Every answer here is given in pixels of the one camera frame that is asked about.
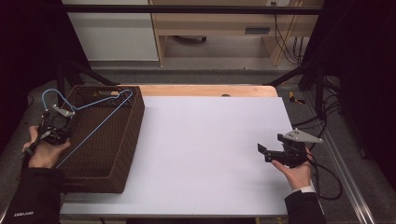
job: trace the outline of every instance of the gray floor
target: gray floor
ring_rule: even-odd
[[[278,67],[270,65],[259,37],[209,36],[205,43],[196,39],[175,37],[170,38],[168,47],[163,67],[155,63],[129,63],[128,66],[124,64],[122,69],[119,69],[115,64],[97,63],[96,71],[121,83],[262,84],[286,74],[295,67],[286,60]],[[84,79],[91,84],[95,83],[87,77]],[[293,78],[277,88],[278,95],[284,99],[291,123],[315,116],[309,104],[314,94],[312,91],[298,91],[294,85],[298,79]],[[40,121],[41,93],[54,87],[55,83],[50,82],[31,92],[29,99],[34,101],[25,112],[7,148],[0,155],[1,210],[18,185],[16,176],[20,169],[21,146],[29,137],[26,131],[30,125]],[[290,91],[293,91],[296,99],[305,100],[307,104],[291,102]],[[328,105],[332,102],[335,102],[334,97],[329,99]],[[315,125],[315,122],[305,125],[307,128],[304,131],[317,135],[320,128],[309,127]],[[396,193],[379,171],[375,161],[361,157],[359,143],[342,113],[336,110],[328,116],[326,134],[326,138],[330,138],[334,146],[317,145],[313,154],[318,162],[336,172],[331,153],[334,148],[339,151],[375,223],[396,223]],[[320,171],[321,193],[331,197],[337,190],[336,181],[326,172]],[[353,199],[353,195],[348,195],[344,191],[343,196],[337,201],[321,200],[329,223],[373,223],[361,222],[358,219],[358,210],[352,206]],[[263,222],[277,223],[275,219],[266,219]]]

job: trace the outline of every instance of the wicker basket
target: wicker basket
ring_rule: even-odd
[[[123,90],[131,90],[129,98],[59,169],[66,180],[65,192],[122,193],[134,157],[145,110],[139,87],[76,86],[68,101],[79,108],[105,99]],[[62,161],[98,125],[130,95],[128,91],[117,99],[105,100],[76,111],[72,119],[72,146],[62,155]]]

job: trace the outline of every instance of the black cable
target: black cable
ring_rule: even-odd
[[[293,41],[293,57],[294,57],[295,60],[297,60],[297,63],[299,63],[299,61],[298,61],[298,54],[296,53],[296,49],[297,49],[297,40],[298,40],[298,37],[295,36],[295,37],[294,37],[294,41]]]
[[[317,179],[316,179],[316,184],[317,184],[317,195],[319,198],[324,199],[324,200],[328,200],[328,201],[335,201],[341,198],[341,196],[343,195],[343,184],[341,183],[340,178],[330,169],[328,169],[327,167],[319,164],[317,162],[317,159],[314,157],[314,155],[312,155],[311,153],[306,153],[307,155],[310,155],[314,161],[309,160],[309,158],[307,156],[305,156],[305,158],[309,161],[309,163],[311,163],[311,165],[314,167],[316,175],[317,175]],[[338,183],[338,187],[339,187],[339,191],[338,194],[335,197],[326,197],[320,194],[320,186],[319,186],[319,172],[318,172],[318,167],[322,168],[323,170],[329,172],[329,174],[331,174],[335,180]]]
[[[308,120],[305,120],[305,121],[302,121],[302,122],[299,122],[299,123],[291,124],[291,126],[292,127],[296,127],[296,126],[300,126],[300,125],[303,125],[303,124],[307,124],[307,123],[310,123],[310,122],[314,121],[317,118],[318,118],[318,116],[314,116],[312,119],[308,119]]]
[[[326,126],[327,126],[327,121],[324,122],[323,128],[320,130],[318,138],[320,138],[323,135],[324,129],[326,128]],[[312,146],[309,148],[309,151],[312,151],[314,149],[315,145],[316,145],[316,143],[312,144]]]
[[[328,97],[326,97],[326,99],[324,99],[324,102],[326,103],[330,98],[332,98],[332,97],[338,97],[339,96],[339,94],[338,93],[336,93],[336,94],[332,94],[332,95],[330,95],[330,96],[328,96]]]
[[[323,125],[324,123],[320,123],[320,124],[316,124],[316,125],[312,125],[312,126],[308,126],[308,127],[303,127],[303,128],[298,128],[299,130],[306,130],[306,129],[312,129],[312,128],[316,128],[320,125]]]
[[[322,168],[323,170],[329,172],[329,174],[331,174],[331,175],[335,178],[335,180],[336,180],[337,183],[338,183],[338,187],[339,187],[339,191],[338,191],[337,196],[335,196],[335,197],[325,197],[325,196],[323,196],[323,195],[319,195],[319,197],[320,197],[321,199],[328,200],[328,201],[335,201],[335,200],[340,199],[341,196],[343,195],[343,184],[341,183],[340,178],[339,178],[333,171],[329,170],[327,167],[325,167],[325,166],[323,166],[323,165],[320,165],[320,164],[317,164],[317,166],[318,166],[319,168]]]
[[[338,106],[337,108],[335,108],[334,110],[330,111],[328,116],[332,113],[334,113],[335,111],[340,111],[340,106]]]
[[[303,55],[303,44],[304,44],[304,37],[301,36],[301,39],[300,39],[300,50],[298,52],[299,59],[300,59],[300,64],[303,62],[303,57],[304,57],[304,55]]]
[[[333,103],[331,103],[324,111],[327,112],[328,110],[331,110],[331,109],[333,109],[334,107],[337,107],[337,106],[339,106],[339,105],[340,105],[339,102],[333,102]]]
[[[289,49],[288,49],[288,46],[286,45],[286,41],[283,39],[283,36],[282,36],[282,34],[280,33],[279,28],[277,27],[277,18],[276,18],[276,14],[274,15],[274,17],[275,17],[275,41],[276,41],[277,45],[280,47],[280,49],[282,50],[282,52],[283,52],[283,54],[285,55],[285,57],[286,57],[286,59],[288,60],[288,62],[289,62],[289,63],[292,63],[292,64],[297,64],[297,63],[296,63],[297,61],[296,61],[293,57],[291,57],[291,54],[290,54]],[[288,58],[288,55],[286,54],[285,50],[284,50],[284,49],[282,48],[282,46],[279,44],[279,41],[277,41],[276,33],[279,33],[280,38],[282,39],[282,42],[283,42],[283,44],[284,44],[284,46],[285,46],[286,52],[289,54],[289,57],[291,57],[291,58],[294,60],[294,62],[291,62],[291,61],[290,61],[290,59]]]

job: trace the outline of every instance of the hand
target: hand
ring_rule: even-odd
[[[306,152],[308,153],[308,159],[312,160],[308,149],[306,149]],[[289,181],[291,189],[300,189],[311,185],[311,163],[309,163],[309,161],[306,161],[292,169],[284,166],[279,161],[271,161],[271,163],[276,169],[285,175]]]
[[[24,151],[30,145],[33,144],[35,139],[38,136],[38,126],[31,126],[29,128],[29,133],[31,140],[28,143],[23,145]],[[56,162],[58,161],[61,153],[70,147],[70,141],[67,139],[65,143],[61,145],[51,145],[46,141],[40,141],[35,148],[35,155],[29,161],[29,167],[31,168],[52,168],[55,166]]]

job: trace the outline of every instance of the white table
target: white table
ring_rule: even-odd
[[[73,193],[68,217],[269,217],[287,214],[286,178],[258,152],[291,130],[277,97],[144,96],[122,194]]]

